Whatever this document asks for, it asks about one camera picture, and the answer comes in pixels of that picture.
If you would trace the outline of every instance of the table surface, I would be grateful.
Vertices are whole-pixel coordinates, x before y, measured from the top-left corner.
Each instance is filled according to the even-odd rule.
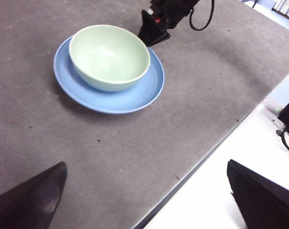
[[[0,0],[0,193],[65,161],[50,229],[135,227],[289,73],[289,31],[224,0],[205,31],[186,18],[153,47],[166,83],[149,107],[106,115],[70,99],[53,73],[61,42],[92,24],[138,33],[149,5]],[[200,2],[194,25],[209,10]]]

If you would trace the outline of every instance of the black cable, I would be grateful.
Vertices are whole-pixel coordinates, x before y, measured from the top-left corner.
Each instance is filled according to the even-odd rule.
[[[192,24],[192,15],[193,15],[193,13],[194,13],[194,7],[193,7],[193,8],[191,9],[190,18],[189,18],[189,24],[190,24],[191,28],[192,28],[193,30],[195,30],[195,31],[202,31],[202,30],[206,29],[207,26],[208,26],[208,25],[210,24],[210,22],[211,22],[212,15],[213,15],[213,10],[214,10],[214,0],[211,0],[211,11],[210,11],[210,17],[209,17],[209,19],[208,19],[208,22],[207,22],[207,24],[206,24],[204,27],[202,27],[201,29],[197,29],[197,28],[195,28],[195,27],[193,26],[193,24]]]

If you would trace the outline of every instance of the saucer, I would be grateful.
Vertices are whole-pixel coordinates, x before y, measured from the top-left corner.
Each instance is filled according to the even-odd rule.
[[[57,49],[54,57],[54,73],[61,88],[81,105],[108,114],[126,114],[143,109],[160,95],[165,77],[162,64],[152,49],[150,68],[131,88],[120,92],[104,92],[93,88],[76,73],[69,56],[66,39]]]

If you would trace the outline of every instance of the bowl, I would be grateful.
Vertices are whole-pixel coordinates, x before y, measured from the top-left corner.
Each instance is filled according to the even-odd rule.
[[[79,76],[96,89],[125,90],[150,66],[150,53],[135,34],[112,25],[92,25],[78,31],[69,54]]]

